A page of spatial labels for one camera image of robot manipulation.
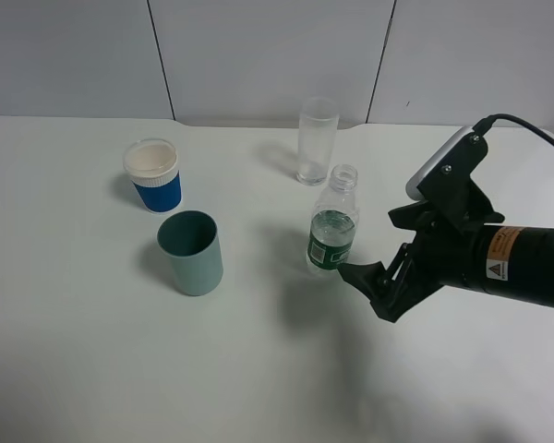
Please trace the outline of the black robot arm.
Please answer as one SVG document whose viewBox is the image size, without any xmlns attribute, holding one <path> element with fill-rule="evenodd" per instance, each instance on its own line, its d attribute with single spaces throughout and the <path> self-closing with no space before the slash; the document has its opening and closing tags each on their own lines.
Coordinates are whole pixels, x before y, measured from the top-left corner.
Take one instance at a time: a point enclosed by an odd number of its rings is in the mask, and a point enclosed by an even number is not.
<svg viewBox="0 0 554 443">
<path fill-rule="evenodd" d="M 428 202 L 389 216 L 395 227 L 415 232 L 391 264 L 338 268 L 379 318 L 394 323 L 444 287 L 554 308 L 554 229 L 505 226 L 498 213 L 456 229 Z"/>
</svg>

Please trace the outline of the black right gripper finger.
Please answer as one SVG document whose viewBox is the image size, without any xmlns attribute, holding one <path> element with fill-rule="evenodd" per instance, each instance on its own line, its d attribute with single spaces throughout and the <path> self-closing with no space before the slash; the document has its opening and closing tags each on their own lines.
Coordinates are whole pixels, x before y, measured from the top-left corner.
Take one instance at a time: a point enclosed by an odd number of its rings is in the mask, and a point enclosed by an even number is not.
<svg viewBox="0 0 554 443">
<path fill-rule="evenodd" d="M 437 210 L 428 201 L 420 201 L 388 212 L 391 224 L 398 229 L 419 231 L 435 221 Z"/>
</svg>

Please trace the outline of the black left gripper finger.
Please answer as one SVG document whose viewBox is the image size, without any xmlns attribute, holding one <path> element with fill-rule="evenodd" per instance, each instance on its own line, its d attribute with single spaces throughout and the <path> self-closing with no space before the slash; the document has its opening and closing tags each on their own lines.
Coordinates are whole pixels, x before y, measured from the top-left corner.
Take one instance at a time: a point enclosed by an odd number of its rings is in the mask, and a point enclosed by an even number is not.
<svg viewBox="0 0 554 443">
<path fill-rule="evenodd" d="M 399 268 L 399 265 L 391 265 L 386 269 L 381 262 L 369 265 L 344 263 L 338 267 L 338 272 L 344 282 L 368 299 L 378 318 L 397 322 L 411 309 L 409 299 L 401 297 L 393 279 Z"/>
</svg>

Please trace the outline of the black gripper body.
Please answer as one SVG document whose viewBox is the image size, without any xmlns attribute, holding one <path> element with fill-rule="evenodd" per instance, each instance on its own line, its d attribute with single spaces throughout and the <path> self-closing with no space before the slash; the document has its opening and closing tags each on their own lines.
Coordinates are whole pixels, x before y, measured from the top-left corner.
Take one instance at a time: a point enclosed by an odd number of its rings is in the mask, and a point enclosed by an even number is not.
<svg viewBox="0 0 554 443">
<path fill-rule="evenodd" d="M 476 230 L 457 233 L 439 222 L 399 248 L 380 278 L 392 300 L 423 300 L 443 286 L 478 291 Z"/>
</svg>

